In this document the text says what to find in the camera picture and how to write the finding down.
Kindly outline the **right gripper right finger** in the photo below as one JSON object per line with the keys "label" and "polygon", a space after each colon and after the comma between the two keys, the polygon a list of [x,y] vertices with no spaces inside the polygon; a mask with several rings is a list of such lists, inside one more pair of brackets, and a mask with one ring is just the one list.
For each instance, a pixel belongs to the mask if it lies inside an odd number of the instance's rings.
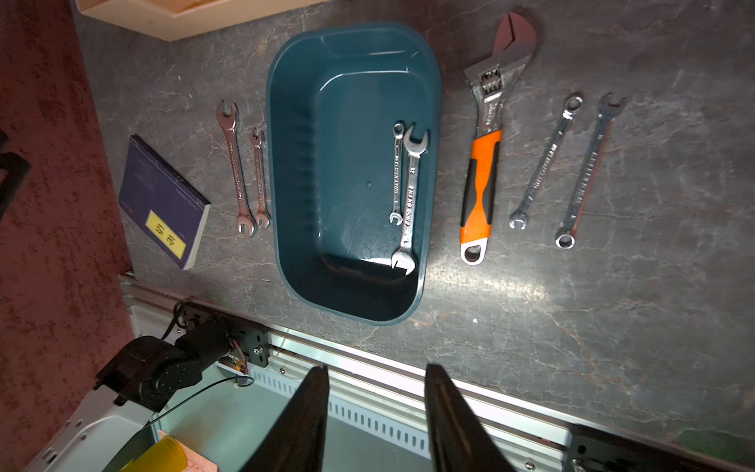
{"label": "right gripper right finger", "polygon": [[427,365],[425,406],[435,471],[514,471],[441,365]]}

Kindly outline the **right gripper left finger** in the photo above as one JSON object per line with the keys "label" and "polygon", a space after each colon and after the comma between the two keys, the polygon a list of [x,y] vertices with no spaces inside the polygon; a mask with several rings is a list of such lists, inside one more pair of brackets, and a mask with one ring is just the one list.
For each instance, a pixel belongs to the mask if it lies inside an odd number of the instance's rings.
{"label": "right gripper left finger", "polygon": [[242,471],[322,471],[330,378],[310,369]]}

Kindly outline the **large steel open-end wrench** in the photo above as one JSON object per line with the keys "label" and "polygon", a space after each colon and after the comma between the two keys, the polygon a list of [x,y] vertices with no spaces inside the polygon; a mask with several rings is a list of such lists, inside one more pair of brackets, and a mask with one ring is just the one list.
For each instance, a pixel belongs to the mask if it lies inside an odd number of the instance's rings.
{"label": "large steel open-end wrench", "polygon": [[257,220],[250,214],[246,185],[244,181],[242,163],[238,151],[237,125],[238,107],[235,102],[226,106],[224,100],[216,108],[216,121],[222,129],[228,147],[229,159],[235,186],[235,197],[238,205],[237,227],[240,234],[248,237],[256,235],[258,230]]}

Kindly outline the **small steel open-end wrench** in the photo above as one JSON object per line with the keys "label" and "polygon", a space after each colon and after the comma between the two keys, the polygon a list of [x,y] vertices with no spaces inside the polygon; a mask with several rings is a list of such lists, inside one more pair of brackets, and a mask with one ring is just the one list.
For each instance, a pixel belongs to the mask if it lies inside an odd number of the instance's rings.
{"label": "small steel open-end wrench", "polygon": [[250,134],[253,146],[256,185],[258,195],[258,211],[256,218],[259,229],[266,229],[271,225],[271,215],[267,210],[267,190],[265,190],[265,173],[263,172],[263,140],[265,134],[257,127]]}

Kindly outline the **thin combination wrench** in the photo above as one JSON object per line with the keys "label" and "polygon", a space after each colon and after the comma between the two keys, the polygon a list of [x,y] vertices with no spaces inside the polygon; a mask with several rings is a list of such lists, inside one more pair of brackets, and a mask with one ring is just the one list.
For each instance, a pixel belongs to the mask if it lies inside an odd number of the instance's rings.
{"label": "thin combination wrench", "polygon": [[393,175],[392,175],[392,199],[389,221],[400,225],[403,222],[401,212],[401,178],[402,178],[402,146],[405,132],[404,124],[398,121],[393,126]]}

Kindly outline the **teal plastic storage box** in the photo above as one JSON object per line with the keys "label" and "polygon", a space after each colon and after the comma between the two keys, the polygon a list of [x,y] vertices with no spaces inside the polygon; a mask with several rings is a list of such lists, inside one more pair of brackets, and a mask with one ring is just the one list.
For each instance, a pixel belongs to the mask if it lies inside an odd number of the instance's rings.
{"label": "teal plastic storage box", "polygon": [[[275,249],[288,287],[332,314],[389,326],[419,306],[430,251],[442,75],[428,41],[399,23],[289,39],[267,79]],[[391,267],[393,128],[427,139],[412,273]]]}

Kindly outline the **small steel combination wrench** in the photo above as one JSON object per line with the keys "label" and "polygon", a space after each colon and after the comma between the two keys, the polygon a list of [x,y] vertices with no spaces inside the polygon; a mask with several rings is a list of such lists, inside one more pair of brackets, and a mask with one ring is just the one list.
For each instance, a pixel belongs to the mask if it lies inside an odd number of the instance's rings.
{"label": "small steel combination wrench", "polygon": [[556,154],[560,149],[563,138],[568,132],[570,125],[576,113],[581,108],[583,102],[583,96],[579,92],[568,96],[564,100],[562,112],[560,112],[560,119],[558,119],[558,123],[556,123],[554,133],[552,133],[552,137],[550,138],[544,154],[542,155],[534,171],[534,174],[529,181],[520,204],[518,205],[517,209],[509,216],[508,224],[511,229],[526,229],[528,225],[529,210],[532,207],[532,204],[534,204],[541,188],[543,187],[552,163],[556,158]]}

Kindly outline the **long steel combination wrench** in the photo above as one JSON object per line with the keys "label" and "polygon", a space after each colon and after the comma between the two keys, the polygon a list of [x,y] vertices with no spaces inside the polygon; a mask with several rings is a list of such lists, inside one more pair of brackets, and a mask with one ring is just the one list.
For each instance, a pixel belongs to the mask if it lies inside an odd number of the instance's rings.
{"label": "long steel combination wrench", "polygon": [[621,115],[627,102],[628,98],[613,102],[613,94],[609,92],[598,103],[593,136],[586,151],[566,214],[560,224],[560,229],[554,236],[554,243],[560,249],[569,250],[575,245],[580,218],[586,207],[611,126],[615,118]]}

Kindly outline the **orange handled adjustable wrench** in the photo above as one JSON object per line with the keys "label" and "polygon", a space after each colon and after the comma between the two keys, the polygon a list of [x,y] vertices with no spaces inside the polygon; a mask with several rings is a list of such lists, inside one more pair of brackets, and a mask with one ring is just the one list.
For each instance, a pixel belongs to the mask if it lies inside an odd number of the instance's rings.
{"label": "orange handled adjustable wrench", "polygon": [[470,266],[484,261],[492,235],[503,106],[536,47],[532,24],[511,12],[499,24],[491,56],[464,70],[477,106],[460,221],[460,257]]}

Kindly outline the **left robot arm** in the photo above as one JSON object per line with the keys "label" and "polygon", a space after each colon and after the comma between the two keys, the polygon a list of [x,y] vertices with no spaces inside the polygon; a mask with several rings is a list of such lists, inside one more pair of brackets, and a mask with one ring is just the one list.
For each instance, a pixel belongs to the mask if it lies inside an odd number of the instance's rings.
{"label": "left robot arm", "polygon": [[102,471],[159,413],[176,391],[232,350],[222,322],[207,321],[170,343],[142,336],[124,346],[96,375],[94,388],[28,471]]}

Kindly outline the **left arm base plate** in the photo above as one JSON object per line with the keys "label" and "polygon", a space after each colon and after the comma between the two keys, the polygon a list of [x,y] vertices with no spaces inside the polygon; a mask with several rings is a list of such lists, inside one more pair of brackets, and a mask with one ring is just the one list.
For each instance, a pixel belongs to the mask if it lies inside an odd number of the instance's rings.
{"label": "left arm base plate", "polygon": [[249,374],[252,366],[269,365],[269,329],[201,305],[179,301],[173,308],[176,326],[184,330],[175,345],[200,361],[202,369],[220,361]]}

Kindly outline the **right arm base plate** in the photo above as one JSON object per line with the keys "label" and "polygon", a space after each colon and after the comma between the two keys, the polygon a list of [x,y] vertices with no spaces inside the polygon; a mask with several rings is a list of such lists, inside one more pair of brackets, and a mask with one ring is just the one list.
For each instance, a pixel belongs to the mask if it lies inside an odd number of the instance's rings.
{"label": "right arm base plate", "polygon": [[752,471],[752,468],[690,454],[673,446],[640,442],[610,432],[572,426],[563,471]]}

